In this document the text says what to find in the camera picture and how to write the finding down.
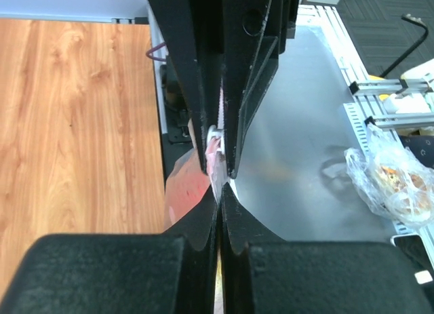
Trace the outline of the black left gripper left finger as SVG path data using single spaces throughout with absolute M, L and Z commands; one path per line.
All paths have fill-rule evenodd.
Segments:
M 28 249 L 2 313 L 212 313 L 213 193 L 163 233 L 53 234 Z

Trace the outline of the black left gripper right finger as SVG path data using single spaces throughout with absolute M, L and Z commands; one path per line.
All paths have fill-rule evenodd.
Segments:
M 431 313 L 410 261 L 394 246 L 286 241 L 237 200 L 220 199 L 225 313 Z

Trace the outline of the clear bag with snacks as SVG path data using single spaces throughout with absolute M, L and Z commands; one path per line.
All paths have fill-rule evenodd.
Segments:
M 433 169 L 375 125 L 368 125 L 368 152 L 344 152 L 347 174 L 370 210 L 411 229 L 433 222 Z

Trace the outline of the clear polka dot zip bag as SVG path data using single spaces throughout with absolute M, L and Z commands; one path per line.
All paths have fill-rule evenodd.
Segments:
M 205 139 L 206 169 L 192 148 L 179 158 L 165 186 L 165 232 L 183 242 L 175 313 L 223 313 L 220 202 L 229 178 L 224 146 L 224 97 Z

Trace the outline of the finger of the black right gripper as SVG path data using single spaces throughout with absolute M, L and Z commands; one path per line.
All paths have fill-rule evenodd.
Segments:
M 222 67 L 222 0 L 148 0 L 193 124 L 201 169 L 208 130 L 218 118 Z
M 236 178 L 247 130 L 295 34 L 299 0 L 222 0 L 224 148 Z

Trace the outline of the red fake apple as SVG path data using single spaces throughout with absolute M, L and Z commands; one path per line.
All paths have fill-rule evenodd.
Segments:
M 195 151 L 191 150 L 175 162 L 165 184 L 165 223 L 170 228 L 191 211 L 210 187 L 210 179 L 201 171 Z

